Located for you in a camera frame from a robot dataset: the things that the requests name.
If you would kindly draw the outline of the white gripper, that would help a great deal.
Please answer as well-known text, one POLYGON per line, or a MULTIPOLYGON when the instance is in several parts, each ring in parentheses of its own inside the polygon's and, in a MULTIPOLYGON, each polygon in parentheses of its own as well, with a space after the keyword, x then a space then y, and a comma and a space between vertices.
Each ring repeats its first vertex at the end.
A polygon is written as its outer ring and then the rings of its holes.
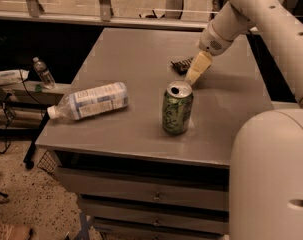
POLYGON ((214 26, 214 21, 211 21, 200 35, 199 48, 203 51, 199 52, 192 60, 185 76, 185 81, 193 85, 211 66, 212 56, 223 54, 233 42, 232 38, 225 37, 220 33, 214 26))

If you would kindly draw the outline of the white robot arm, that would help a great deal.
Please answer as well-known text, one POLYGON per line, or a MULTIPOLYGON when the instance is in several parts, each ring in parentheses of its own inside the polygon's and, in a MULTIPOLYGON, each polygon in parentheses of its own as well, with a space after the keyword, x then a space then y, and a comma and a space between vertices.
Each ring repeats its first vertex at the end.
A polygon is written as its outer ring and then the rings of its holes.
POLYGON ((257 28, 296 106, 263 112, 239 130, 229 183, 230 240, 303 240, 303 23, 283 0, 228 0, 202 32, 186 80, 194 83, 217 50, 257 28))

